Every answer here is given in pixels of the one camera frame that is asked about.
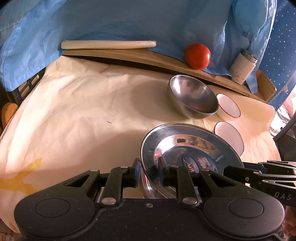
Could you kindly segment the white red-rimmed bowl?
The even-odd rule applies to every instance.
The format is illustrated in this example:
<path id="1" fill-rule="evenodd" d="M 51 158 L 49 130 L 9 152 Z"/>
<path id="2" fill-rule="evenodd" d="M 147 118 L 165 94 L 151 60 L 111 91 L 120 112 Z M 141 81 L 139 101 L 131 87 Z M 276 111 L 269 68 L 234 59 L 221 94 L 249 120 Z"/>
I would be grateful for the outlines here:
<path id="1" fill-rule="evenodd" d="M 214 133 L 224 139 L 241 156 L 244 152 L 244 142 L 241 134 L 230 123 L 220 121 L 214 126 Z"/>
<path id="2" fill-rule="evenodd" d="M 216 97 L 218 100 L 217 116 L 224 121 L 232 121 L 241 117 L 241 111 L 232 98 L 223 93 L 217 94 Z"/>

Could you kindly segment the steel round bowl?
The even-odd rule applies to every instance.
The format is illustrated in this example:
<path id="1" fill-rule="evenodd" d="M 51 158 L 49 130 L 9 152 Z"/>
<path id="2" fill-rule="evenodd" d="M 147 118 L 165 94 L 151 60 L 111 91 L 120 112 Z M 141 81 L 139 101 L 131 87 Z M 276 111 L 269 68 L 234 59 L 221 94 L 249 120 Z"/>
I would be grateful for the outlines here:
<path id="1" fill-rule="evenodd" d="M 217 113 L 219 108 L 216 94 L 201 80 L 191 76 L 173 76 L 167 91 L 173 108 L 187 118 L 207 118 Z"/>

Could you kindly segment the steel deep plate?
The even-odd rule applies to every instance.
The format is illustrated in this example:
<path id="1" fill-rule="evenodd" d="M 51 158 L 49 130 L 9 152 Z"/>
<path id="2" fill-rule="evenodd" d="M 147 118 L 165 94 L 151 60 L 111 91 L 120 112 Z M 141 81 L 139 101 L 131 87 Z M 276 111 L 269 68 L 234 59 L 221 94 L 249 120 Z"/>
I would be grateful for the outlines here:
<path id="1" fill-rule="evenodd" d="M 158 190 L 155 188 L 155 186 L 149 182 L 149 180 L 146 177 L 143 170 L 141 170 L 139 187 L 140 187 L 141 193 L 145 199 L 175 198 L 175 196 L 171 193 L 165 194 L 165 193 L 158 192 Z"/>

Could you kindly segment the black mesh chair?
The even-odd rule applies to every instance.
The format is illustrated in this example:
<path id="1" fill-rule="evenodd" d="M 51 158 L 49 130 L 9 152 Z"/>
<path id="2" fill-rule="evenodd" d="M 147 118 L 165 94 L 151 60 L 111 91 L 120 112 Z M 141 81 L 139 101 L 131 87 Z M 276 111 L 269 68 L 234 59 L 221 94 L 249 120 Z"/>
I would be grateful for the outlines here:
<path id="1" fill-rule="evenodd" d="M 273 138 L 282 161 L 296 161 L 296 115 L 294 114 L 284 128 Z"/>

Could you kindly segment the cream paper table cover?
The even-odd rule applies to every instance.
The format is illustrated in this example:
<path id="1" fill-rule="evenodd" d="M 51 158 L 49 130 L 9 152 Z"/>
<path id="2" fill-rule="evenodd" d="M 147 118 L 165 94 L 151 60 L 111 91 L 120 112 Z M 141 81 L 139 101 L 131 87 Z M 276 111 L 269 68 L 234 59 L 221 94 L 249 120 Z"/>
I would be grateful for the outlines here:
<path id="1" fill-rule="evenodd" d="M 164 123 L 213 130 L 178 114 L 167 96 L 171 75 L 62 56 L 1 135 L 1 220 L 14 232 L 16 204 L 90 169 L 109 172 L 139 156 L 145 135 Z"/>

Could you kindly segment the wooden shelf board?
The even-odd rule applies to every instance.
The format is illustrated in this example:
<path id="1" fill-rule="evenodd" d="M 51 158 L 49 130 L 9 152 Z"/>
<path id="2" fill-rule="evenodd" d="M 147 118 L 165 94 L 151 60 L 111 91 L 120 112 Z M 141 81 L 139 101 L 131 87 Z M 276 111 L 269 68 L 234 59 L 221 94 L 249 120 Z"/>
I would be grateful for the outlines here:
<path id="1" fill-rule="evenodd" d="M 237 84 L 236 82 L 232 81 L 228 76 L 213 75 L 206 73 L 202 70 L 193 70 L 187 64 L 180 60 L 146 49 L 74 49 L 65 51 L 63 55 L 108 58 L 156 66 L 171 71 L 175 71 L 177 73 L 182 73 L 206 80 L 208 82 L 217 84 L 219 86 L 233 90 L 234 92 L 243 94 L 245 96 L 257 99 L 265 103 L 269 102 L 272 96 L 276 93 L 276 87 L 274 86 L 274 84 L 260 70 L 257 70 L 256 72 L 258 92 L 252 94 L 246 85 Z"/>

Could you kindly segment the blue dotted curtain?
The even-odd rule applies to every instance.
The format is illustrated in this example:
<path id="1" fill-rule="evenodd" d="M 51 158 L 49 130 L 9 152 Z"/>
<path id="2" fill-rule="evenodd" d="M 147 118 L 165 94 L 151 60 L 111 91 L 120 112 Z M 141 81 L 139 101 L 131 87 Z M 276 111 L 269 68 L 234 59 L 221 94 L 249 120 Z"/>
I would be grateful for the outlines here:
<path id="1" fill-rule="evenodd" d="M 277 1 L 273 28 L 259 69 L 276 87 L 268 104 L 278 109 L 295 87 L 294 1 Z"/>

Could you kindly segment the white thermos cup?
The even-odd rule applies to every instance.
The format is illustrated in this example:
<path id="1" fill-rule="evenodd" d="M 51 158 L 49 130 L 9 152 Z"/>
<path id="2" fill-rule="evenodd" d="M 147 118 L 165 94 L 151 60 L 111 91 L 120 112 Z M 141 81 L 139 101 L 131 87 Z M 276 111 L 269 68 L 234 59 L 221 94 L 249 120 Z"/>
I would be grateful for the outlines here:
<path id="1" fill-rule="evenodd" d="M 229 69 L 232 80 L 242 85 L 256 64 L 257 59 L 249 51 L 242 49 Z"/>

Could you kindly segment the red tomato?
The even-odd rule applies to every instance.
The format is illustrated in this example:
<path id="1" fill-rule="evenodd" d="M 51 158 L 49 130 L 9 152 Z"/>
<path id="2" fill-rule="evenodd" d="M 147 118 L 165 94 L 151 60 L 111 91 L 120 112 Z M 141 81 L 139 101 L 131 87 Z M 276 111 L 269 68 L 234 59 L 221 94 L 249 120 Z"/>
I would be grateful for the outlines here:
<path id="1" fill-rule="evenodd" d="M 211 52 L 205 45 L 194 43 L 185 49 L 184 58 L 192 69 L 203 70 L 210 64 Z"/>

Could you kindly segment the black plastic crate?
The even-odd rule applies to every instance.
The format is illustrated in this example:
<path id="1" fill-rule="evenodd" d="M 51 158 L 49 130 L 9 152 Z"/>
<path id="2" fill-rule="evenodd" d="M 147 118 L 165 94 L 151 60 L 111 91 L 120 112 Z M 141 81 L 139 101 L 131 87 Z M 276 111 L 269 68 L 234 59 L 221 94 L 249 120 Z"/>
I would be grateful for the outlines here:
<path id="1" fill-rule="evenodd" d="M 26 99 L 26 97 L 33 91 L 39 81 L 45 74 L 46 68 L 43 68 L 37 74 L 35 74 L 30 79 L 26 80 L 22 83 L 18 88 L 13 91 L 9 91 L 6 93 L 10 102 L 17 104 L 18 106 Z"/>

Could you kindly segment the white leek stalk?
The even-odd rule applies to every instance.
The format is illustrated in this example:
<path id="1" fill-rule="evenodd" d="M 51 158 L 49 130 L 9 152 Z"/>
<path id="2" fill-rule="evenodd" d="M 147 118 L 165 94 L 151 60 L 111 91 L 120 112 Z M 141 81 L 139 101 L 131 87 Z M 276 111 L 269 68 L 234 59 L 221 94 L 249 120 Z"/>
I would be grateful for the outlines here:
<path id="1" fill-rule="evenodd" d="M 103 41 L 103 40 L 72 40 L 63 41 L 61 48 L 71 49 L 144 49 L 153 48 L 156 41 Z"/>

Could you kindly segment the blue cloth garment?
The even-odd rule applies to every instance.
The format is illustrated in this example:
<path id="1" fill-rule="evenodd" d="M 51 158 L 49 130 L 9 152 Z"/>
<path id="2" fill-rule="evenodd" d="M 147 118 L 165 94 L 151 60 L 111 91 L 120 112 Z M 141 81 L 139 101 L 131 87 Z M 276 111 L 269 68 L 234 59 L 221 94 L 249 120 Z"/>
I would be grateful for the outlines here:
<path id="1" fill-rule="evenodd" d="M 1 1 L 1 85 L 12 91 L 62 55 L 65 40 L 152 40 L 184 60 L 200 43 L 206 72 L 228 75 L 242 49 L 266 50 L 276 1 Z"/>

